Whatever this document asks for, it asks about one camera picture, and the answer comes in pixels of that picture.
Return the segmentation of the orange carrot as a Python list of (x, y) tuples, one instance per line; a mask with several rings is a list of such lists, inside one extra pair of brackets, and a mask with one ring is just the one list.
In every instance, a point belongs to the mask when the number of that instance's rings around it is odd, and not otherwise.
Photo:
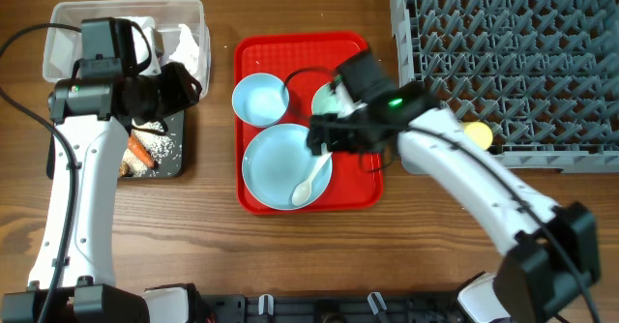
[(144, 163), (148, 168), (154, 168), (156, 166), (155, 161), (141, 144), (138, 138), (131, 134), (128, 140), (128, 149), (137, 157), (139, 161)]

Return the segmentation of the mint green bowl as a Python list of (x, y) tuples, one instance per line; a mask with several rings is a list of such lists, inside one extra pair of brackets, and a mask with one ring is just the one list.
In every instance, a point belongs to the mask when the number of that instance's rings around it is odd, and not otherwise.
[(323, 115), (326, 113), (339, 113), (341, 105), (330, 83), (325, 83), (317, 89), (311, 101), (311, 113)]

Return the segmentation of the white rice pile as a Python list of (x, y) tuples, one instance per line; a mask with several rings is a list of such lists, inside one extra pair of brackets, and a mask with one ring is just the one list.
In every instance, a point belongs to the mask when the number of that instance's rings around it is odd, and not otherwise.
[(178, 132), (163, 134), (157, 122), (134, 125), (124, 152), (120, 178), (170, 178), (182, 171), (183, 144)]

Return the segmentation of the white paper napkin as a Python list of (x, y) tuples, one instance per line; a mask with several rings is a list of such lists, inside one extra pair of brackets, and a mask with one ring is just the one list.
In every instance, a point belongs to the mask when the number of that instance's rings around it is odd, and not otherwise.
[[(127, 16), (127, 19), (133, 21), (136, 17), (145, 16)], [(158, 31), (162, 34), (163, 42), (161, 72), (163, 65), (178, 62), (183, 64), (193, 77), (200, 79), (203, 75), (200, 69), (202, 57), (200, 47), (190, 27), (186, 24), (179, 24), (176, 28), (164, 28)]]

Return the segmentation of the brown food scrap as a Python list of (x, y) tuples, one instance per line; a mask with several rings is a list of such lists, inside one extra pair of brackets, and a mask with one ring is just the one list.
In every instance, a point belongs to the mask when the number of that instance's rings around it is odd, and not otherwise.
[(129, 167), (129, 165), (125, 162), (122, 161), (120, 168), (119, 168), (119, 174), (118, 177), (126, 177), (131, 173), (131, 168)]

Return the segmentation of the white plastic spoon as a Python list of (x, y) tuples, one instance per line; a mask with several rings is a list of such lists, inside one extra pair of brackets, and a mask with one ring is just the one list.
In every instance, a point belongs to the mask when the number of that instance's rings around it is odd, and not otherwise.
[(331, 152), (321, 155), (316, 160), (309, 176), (294, 189), (291, 196), (291, 201), (294, 206), (300, 207), (309, 200), (312, 192), (313, 180), (331, 156)]

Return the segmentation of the light blue plate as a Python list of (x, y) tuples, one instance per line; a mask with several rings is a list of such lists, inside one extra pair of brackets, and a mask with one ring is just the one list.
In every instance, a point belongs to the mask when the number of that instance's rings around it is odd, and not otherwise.
[(294, 189), (310, 174), (316, 160), (307, 146), (309, 129), (279, 124), (260, 132), (242, 157), (242, 177), (250, 194), (276, 211), (294, 211), (316, 201), (328, 188), (333, 173), (331, 157), (316, 175), (309, 200), (294, 206)]

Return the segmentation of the yellow plastic cup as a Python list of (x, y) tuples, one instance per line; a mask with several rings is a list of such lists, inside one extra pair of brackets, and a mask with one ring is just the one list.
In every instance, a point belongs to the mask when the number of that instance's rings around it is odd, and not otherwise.
[(490, 148), (494, 136), (489, 125), (483, 122), (465, 122), (461, 125), (464, 133), (482, 150)]

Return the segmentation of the light blue small bowl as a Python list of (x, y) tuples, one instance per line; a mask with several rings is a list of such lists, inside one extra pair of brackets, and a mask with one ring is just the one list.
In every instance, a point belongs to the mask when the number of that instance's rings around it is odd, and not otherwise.
[(257, 128), (266, 128), (282, 119), (290, 104), (290, 96), (277, 76), (253, 73), (236, 84), (231, 101), (241, 121)]

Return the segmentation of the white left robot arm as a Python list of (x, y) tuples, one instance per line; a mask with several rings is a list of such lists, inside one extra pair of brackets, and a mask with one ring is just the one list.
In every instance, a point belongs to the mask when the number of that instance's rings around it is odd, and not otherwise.
[(200, 83), (178, 62), (147, 75), (138, 59), (139, 25), (85, 19), (82, 55), (48, 98), (44, 127), (54, 169), (43, 243), (27, 287), (2, 301), (5, 322), (205, 322), (210, 313), (192, 284), (140, 295), (115, 284), (111, 235), (118, 171), (131, 134), (198, 103)]

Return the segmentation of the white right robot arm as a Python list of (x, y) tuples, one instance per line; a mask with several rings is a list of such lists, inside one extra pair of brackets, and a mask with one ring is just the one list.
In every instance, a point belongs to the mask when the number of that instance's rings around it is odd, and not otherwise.
[(331, 73), (342, 111), (311, 116), (312, 153), (374, 153), (392, 145), (449, 192), (502, 255), (495, 274), (457, 294), (472, 321), (546, 322), (577, 297), (600, 321), (590, 293), (601, 277), (597, 224), (583, 204), (562, 206), (524, 183), (480, 148), (423, 84), (396, 86), (370, 51)]

